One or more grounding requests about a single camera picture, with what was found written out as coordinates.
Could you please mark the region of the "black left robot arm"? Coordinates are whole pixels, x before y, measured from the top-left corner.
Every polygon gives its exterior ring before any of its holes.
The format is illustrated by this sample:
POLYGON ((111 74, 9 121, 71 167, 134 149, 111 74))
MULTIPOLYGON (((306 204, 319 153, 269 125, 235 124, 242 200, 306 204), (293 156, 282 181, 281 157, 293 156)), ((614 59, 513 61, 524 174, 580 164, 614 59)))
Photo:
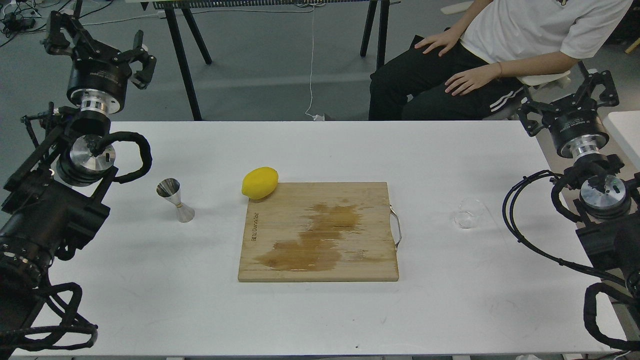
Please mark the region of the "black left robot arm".
POLYGON ((157 59, 143 46, 118 50, 94 39, 80 23, 82 3, 72 13, 52 11, 42 44, 54 56, 71 59, 66 96, 70 106, 22 117, 34 151, 9 176, 2 203, 10 215, 1 228, 1 358, 17 349, 77 350, 92 347, 98 326, 80 313, 82 287, 53 285, 54 260, 68 261, 94 239, 109 217, 103 204, 112 183, 130 183, 153 164, 147 139, 130 131, 111 132, 128 81, 144 90, 157 59))

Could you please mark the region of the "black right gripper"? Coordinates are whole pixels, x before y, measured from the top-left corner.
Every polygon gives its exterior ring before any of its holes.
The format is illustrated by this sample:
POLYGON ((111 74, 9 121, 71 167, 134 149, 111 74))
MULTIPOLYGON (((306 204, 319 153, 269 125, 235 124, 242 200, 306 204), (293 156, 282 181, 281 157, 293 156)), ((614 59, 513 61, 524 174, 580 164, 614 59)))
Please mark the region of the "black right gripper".
POLYGON ((515 112, 529 137, 549 129, 556 153, 562 158, 580 158, 597 154, 605 148, 610 136, 597 113, 598 109, 620 104, 610 71, 589 71, 582 61, 578 62, 578 68, 583 82, 561 109, 565 115, 560 116, 558 105, 532 99, 524 100, 515 112))

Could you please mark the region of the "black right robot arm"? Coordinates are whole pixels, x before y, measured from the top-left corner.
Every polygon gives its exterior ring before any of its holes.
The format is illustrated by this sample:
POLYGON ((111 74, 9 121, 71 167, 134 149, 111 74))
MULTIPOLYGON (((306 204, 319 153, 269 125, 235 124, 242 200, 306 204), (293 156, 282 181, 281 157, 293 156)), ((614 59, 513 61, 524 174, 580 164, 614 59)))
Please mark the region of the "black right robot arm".
POLYGON ((531 137, 547 129, 562 158, 573 160, 563 173, 541 170, 522 178, 507 192, 502 203, 506 228, 526 248, 561 266, 599 278, 585 290, 583 324, 594 339, 610 348, 637 352, 638 341, 608 337, 597 323, 597 296, 606 294, 630 310, 639 321, 640 291, 640 217, 639 175, 622 180, 624 162, 618 155, 605 155, 603 148, 610 136, 598 114, 601 107, 615 107, 618 92, 610 71, 588 70, 578 62, 583 82, 577 91, 551 103, 535 101, 525 91, 525 101, 516 110, 524 130, 531 137), (590 260, 582 265, 550 255, 537 248, 521 233, 515 221, 515 204, 530 184, 549 179, 550 198, 558 214, 572 223, 583 224, 576 230, 590 260))

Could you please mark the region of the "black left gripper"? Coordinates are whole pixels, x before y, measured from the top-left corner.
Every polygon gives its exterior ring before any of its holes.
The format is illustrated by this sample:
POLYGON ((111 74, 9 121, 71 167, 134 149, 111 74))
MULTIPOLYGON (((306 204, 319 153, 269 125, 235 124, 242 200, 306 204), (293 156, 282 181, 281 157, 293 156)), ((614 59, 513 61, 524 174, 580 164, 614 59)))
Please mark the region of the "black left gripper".
POLYGON ((149 53, 143 41, 144 32, 137 30, 132 48, 114 55, 115 64, 101 61, 98 58, 108 54, 106 45, 94 39, 75 16, 51 11, 42 46, 49 55, 74 59, 66 91, 73 105, 80 106, 83 97, 98 94, 106 100, 108 114, 115 114, 125 106, 127 82, 132 75, 128 64, 141 64, 131 79, 138 89, 145 90, 153 80, 157 57, 149 53))

